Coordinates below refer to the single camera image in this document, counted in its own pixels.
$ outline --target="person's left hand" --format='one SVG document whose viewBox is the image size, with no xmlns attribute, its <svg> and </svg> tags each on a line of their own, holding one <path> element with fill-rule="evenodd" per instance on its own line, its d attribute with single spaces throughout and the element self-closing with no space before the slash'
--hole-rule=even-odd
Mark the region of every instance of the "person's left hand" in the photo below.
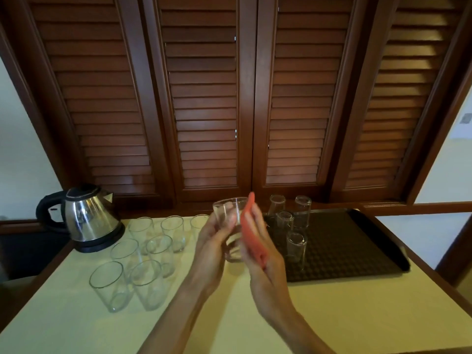
<svg viewBox="0 0 472 354">
<path fill-rule="evenodd" d="M 219 229 L 215 213 L 212 213 L 200 230 L 195 248 L 192 267 L 186 281 L 191 288 L 201 291 L 208 298 L 218 287 L 223 275 L 223 256 L 226 240 L 236 224 L 236 213 L 227 217 L 225 225 Z"/>
</svg>

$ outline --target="hand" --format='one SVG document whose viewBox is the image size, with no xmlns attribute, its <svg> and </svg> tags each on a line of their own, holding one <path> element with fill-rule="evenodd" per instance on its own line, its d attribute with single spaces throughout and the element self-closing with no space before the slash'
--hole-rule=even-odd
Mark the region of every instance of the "hand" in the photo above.
<svg viewBox="0 0 472 354">
<path fill-rule="evenodd" d="M 218 230 L 218 221 L 212 213 L 200 230 L 192 267 L 186 277 L 190 288 L 201 291 L 208 298 L 218 287 L 223 275 L 225 259 L 223 253 L 226 240 L 236 224 L 236 214 L 227 217 L 224 226 Z"/>
<path fill-rule="evenodd" d="M 266 268 L 263 270 L 244 243 L 242 241 L 239 243 L 241 256 L 251 275 L 252 297 L 257 310 L 269 325 L 280 327 L 299 316 L 288 293 L 284 259 L 268 235 L 262 212 L 257 204 L 252 206 L 251 214 L 245 215 L 252 231 L 259 234 L 268 252 Z"/>
</svg>

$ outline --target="kettle body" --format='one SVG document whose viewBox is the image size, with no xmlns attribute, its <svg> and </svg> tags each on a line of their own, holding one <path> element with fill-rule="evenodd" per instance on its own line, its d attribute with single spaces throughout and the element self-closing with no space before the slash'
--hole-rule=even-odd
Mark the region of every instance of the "kettle body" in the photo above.
<svg viewBox="0 0 472 354">
<path fill-rule="evenodd" d="M 49 208 L 61 205 L 63 223 L 51 219 Z M 69 234 L 76 250 L 100 251 L 121 238 L 125 227 L 99 186 L 83 184 L 45 196 L 36 217 L 50 231 Z"/>
</svg>

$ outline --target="forearm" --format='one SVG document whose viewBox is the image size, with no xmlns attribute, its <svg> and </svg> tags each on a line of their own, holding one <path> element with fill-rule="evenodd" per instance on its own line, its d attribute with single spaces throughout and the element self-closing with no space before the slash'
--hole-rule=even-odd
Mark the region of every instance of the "forearm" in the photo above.
<svg viewBox="0 0 472 354">
<path fill-rule="evenodd" d="M 272 327 L 294 354 L 334 354 L 295 310 L 286 313 Z"/>
<path fill-rule="evenodd" d="M 182 353 L 205 301 L 202 292 L 192 288 L 185 280 L 138 354 Z"/>
</svg>

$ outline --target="kettle lid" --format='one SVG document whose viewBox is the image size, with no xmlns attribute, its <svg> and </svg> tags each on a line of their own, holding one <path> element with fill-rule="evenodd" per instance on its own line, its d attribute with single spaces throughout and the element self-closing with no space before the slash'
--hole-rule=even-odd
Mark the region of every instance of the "kettle lid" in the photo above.
<svg viewBox="0 0 472 354">
<path fill-rule="evenodd" d="M 100 192 L 100 187 L 94 184 L 82 184 L 69 189 L 66 194 L 67 201 L 87 200 L 96 196 Z"/>
</svg>

